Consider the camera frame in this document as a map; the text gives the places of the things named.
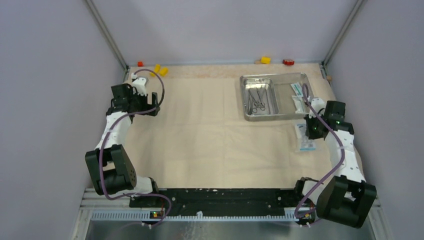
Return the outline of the blue white sterile pouch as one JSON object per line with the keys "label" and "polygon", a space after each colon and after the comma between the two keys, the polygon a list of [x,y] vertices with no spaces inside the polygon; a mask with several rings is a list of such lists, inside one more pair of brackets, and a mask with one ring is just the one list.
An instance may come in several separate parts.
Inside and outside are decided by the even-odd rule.
{"label": "blue white sterile pouch", "polygon": [[306,124],[305,123],[295,123],[294,129],[297,138],[297,150],[299,152],[309,152],[315,151],[317,149],[317,144],[314,140],[309,139],[306,135]]}

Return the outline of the teal white sterile packet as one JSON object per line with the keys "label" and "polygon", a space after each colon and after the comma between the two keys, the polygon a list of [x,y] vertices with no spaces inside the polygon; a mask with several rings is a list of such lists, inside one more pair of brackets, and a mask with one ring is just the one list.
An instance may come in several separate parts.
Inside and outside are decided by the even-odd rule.
{"label": "teal white sterile packet", "polygon": [[290,86],[297,97],[302,98],[304,96],[302,85],[299,82],[291,83]]}

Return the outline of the beige wrapping cloth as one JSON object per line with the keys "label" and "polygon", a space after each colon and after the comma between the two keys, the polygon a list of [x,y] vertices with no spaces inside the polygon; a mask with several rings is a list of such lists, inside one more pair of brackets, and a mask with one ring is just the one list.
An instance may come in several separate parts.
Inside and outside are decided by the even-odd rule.
{"label": "beige wrapping cloth", "polygon": [[247,121],[239,77],[170,76],[157,116],[136,116],[125,149],[161,188],[292,188],[332,169],[323,140],[297,149],[290,120]]}

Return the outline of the large steel tray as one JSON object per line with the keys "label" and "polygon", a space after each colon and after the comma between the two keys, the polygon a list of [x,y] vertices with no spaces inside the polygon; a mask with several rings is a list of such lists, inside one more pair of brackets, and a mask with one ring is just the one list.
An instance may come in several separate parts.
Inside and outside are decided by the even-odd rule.
{"label": "large steel tray", "polygon": [[[244,112],[244,103],[242,97],[242,80],[247,78],[270,78],[274,85],[275,96],[278,106],[278,114],[274,116],[260,116],[260,117],[248,117]],[[299,82],[301,85],[310,85],[310,81],[307,75],[303,72],[294,73],[277,73],[277,74],[257,74],[257,75],[243,75],[239,79],[241,99],[242,99],[242,111],[245,120],[250,122],[260,121],[280,121],[280,120],[299,120],[303,119],[306,114],[296,114],[295,105],[292,100],[292,96],[295,96],[291,84]]]}

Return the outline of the steel forceps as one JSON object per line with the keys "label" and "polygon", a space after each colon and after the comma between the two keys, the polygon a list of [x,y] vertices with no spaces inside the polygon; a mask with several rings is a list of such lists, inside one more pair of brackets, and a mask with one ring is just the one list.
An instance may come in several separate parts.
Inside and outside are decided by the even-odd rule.
{"label": "steel forceps", "polygon": [[258,96],[258,100],[256,101],[256,107],[259,108],[261,111],[264,111],[266,109],[264,102],[264,95],[266,91],[263,87],[260,87],[256,89],[256,93]]}

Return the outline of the small steel instrument tray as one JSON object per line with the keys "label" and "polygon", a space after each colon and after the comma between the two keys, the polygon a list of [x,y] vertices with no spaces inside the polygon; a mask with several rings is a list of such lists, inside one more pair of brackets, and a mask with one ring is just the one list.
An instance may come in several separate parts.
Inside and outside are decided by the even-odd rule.
{"label": "small steel instrument tray", "polygon": [[[257,95],[257,88],[264,88],[265,94],[264,94],[264,103],[265,103],[265,110],[259,110],[257,113],[249,114],[248,113],[248,107],[249,107],[249,93],[248,90],[251,89],[251,91],[254,93],[255,98],[258,100]],[[276,116],[279,113],[279,107],[277,104],[274,84],[272,80],[268,77],[251,77],[246,78],[241,81],[241,93],[243,98],[243,107],[244,107],[244,113],[247,117],[270,117],[270,116]]]}

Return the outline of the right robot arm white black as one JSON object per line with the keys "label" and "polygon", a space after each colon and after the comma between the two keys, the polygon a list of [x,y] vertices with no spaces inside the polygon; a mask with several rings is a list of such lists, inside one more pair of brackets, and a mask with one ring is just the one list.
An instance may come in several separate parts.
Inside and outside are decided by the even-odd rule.
{"label": "right robot arm white black", "polygon": [[306,101],[305,135],[323,139],[329,153],[331,170],[321,180],[302,177],[294,187],[295,216],[302,218],[302,206],[310,202],[320,219],[359,229],[377,197],[377,189],[367,183],[358,164],[354,147],[354,127],[345,121],[344,102],[314,97]]}

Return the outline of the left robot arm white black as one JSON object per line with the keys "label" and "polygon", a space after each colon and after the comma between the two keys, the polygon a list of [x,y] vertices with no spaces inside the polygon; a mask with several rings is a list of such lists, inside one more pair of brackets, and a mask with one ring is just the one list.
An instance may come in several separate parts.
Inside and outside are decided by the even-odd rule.
{"label": "left robot arm white black", "polygon": [[158,94],[142,93],[128,83],[111,87],[113,98],[105,114],[106,126],[95,149],[86,152],[85,162],[98,195],[133,190],[137,174],[124,148],[135,115],[156,116],[161,101]]}

